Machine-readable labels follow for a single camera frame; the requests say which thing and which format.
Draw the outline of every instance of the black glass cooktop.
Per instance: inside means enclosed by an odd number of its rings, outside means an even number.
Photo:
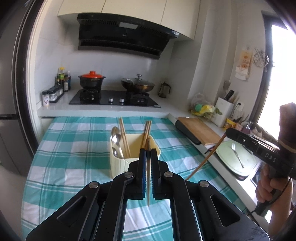
[[[145,106],[160,108],[149,94],[133,94],[126,91],[79,90],[69,104],[100,104],[120,106]]]

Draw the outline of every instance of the black range hood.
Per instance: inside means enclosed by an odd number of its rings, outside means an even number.
[[[107,50],[159,59],[179,33],[143,19],[110,13],[80,13],[78,50]]]

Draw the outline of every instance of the green sponge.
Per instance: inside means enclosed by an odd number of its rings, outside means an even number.
[[[201,109],[202,109],[202,104],[197,104],[195,106],[195,111],[200,112]]]

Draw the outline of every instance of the upper cabinet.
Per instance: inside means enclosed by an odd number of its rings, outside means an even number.
[[[161,25],[194,39],[199,8],[200,0],[167,0]]]
[[[194,39],[200,0],[64,0],[58,16],[78,24],[78,13],[103,12],[144,19]]]
[[[82,12],[101,12],[105,0],[64,0],[58,16]]]
[[[161,23],[166,0],[106,0],[102,12]]]

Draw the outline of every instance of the metal spoon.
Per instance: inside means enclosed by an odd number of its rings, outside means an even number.
[[[117,154],[120,156],[119,158],[124,158],[122,149],[119,145],[120,139],[121,139],[120,130],[117,126],[115,126],[111,130],[111,140],[118,147],[119,153],[117,153]]]
[[[244,165],[242,164],[242,161],[239,158],[239,155],[237,154],[236,150],[235,150],[235,144],[232,143],[231,149],[233,150],[233,152],[235,153],[237,159],[239,160],[240,164],[242,165],[242,168],[244,168]]]
[[[122,159],[122,156],[117,152],[117,150],[114,147],[112,147],[112,151],[113,151],[113,155],[115,157]]]

